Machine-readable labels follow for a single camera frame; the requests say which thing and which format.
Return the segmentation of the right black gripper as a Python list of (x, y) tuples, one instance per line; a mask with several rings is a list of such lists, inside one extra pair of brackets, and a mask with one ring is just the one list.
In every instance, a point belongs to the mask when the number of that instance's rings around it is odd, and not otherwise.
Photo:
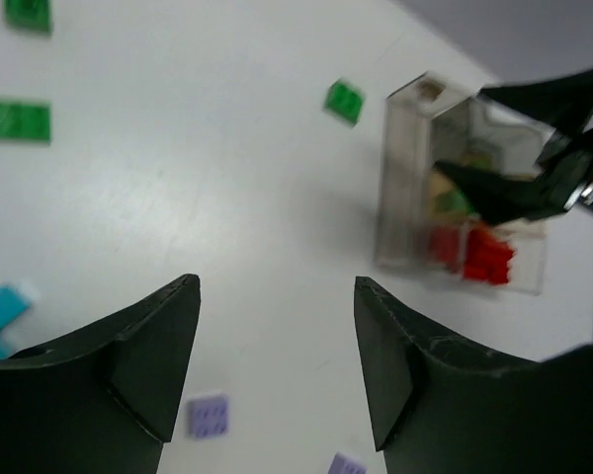
[(533, 180), (437, 161), (481, 220), (500, 225), (518, 219), (544, 220), (580, 205), (593, 213), (593, 68), (542, 82), (485, 86), (491, 100), (553, 129), (537, 159)]

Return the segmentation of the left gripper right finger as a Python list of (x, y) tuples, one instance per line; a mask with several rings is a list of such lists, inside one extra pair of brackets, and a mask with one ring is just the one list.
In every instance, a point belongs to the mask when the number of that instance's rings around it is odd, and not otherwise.
[(390, 473), (593, 473), (593, 345), (544, 361), (470, 340), (359, 276), (354, 320)]

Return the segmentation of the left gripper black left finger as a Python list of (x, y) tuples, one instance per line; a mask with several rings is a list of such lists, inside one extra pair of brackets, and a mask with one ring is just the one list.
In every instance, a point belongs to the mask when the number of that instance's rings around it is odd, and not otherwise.
[(201, 307), (176, 278), (0, 360), (0, 473), (154, 473), (173, 436)]

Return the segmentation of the green lego plate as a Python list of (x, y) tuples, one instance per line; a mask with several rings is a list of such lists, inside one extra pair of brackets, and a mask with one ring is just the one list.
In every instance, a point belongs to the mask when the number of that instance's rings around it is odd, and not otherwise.
[[(485, 152), (472, 151), (464, 154), (457, 161), (459, 165), (494, 171), (493, 157)], [(474, 213), (460, 190), (442, 174), (433, 171), (428, 182), (429, 203), (434, 216), (466, 216)]]

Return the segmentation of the green curved lego brick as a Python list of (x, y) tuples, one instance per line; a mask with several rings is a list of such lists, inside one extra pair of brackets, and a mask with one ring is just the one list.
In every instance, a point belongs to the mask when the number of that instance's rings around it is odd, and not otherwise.
[(355, 126), (359, 122), (364, 101), (362, 90), (344, 79), (338, 79), (329, 87), (323, 109), (350, 126)]

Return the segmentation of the dark smoked container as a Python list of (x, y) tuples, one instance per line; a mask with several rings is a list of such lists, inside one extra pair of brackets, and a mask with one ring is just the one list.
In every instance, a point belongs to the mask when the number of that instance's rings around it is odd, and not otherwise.
[(473, 98), (469, 104), (468, 137), (471, 150), (491, 158), (490, 169), (513, 177), (535, 177), (537, 160), (552, 129), (490, 100)]

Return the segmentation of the purple lego left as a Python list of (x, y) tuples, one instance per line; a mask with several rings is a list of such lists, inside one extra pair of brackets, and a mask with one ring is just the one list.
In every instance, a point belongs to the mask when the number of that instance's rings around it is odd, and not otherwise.
[(229, 399), (214, 392), (192, 397), (187, 402), (187, 433), (195, 440), (226, 435), (229, 431)]

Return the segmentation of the purple lego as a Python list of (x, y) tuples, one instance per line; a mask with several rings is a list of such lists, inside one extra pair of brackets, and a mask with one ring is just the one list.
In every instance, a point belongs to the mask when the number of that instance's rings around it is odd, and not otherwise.
[(187, 433), (195, 440), (226, 435), (229, 431), (229, 399), (214, 392), (192, 397), (187, 402)]
[(328, 474), (367, 474), (367, 467), (357, 459), (337, 452), (328, 468)]

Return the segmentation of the purple lego centre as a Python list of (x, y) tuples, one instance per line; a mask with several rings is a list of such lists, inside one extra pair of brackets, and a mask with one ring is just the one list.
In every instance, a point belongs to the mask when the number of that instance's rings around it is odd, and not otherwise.
[(328, 474), (367, 474), (367, 467), (357, 459), (337, 452), (328, 468)]

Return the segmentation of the clear front container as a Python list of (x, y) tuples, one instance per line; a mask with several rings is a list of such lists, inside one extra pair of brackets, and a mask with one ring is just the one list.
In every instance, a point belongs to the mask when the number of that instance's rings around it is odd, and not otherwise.
[(477, 220), (428, 226), (422, 257), (432, 270), (461, 282), (538, 295), (547, 257), (543, 221), (516, 220), (489, 227)]

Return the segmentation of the clear long narrow container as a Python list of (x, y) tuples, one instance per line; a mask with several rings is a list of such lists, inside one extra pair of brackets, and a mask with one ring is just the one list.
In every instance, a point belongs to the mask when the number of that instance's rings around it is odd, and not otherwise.
[(386, 269), (427, 262), (433, 163), (458, 159), (469, 134), (469, 94), (432, 71), (385, 100), (375, 261)]

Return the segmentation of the green lego under red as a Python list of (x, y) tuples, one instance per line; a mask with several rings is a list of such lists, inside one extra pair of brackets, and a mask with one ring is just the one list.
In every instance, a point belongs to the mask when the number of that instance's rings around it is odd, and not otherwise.
[(50, 143), (50, 106), (0, 101), (0, 140)]

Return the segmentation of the green lego with triangle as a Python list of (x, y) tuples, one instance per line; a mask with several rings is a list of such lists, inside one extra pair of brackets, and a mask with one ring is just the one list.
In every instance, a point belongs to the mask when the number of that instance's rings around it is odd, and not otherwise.
[(52, 16), (49, 0), (5, 0), (5, 19), (14, 28), (52, 33)]

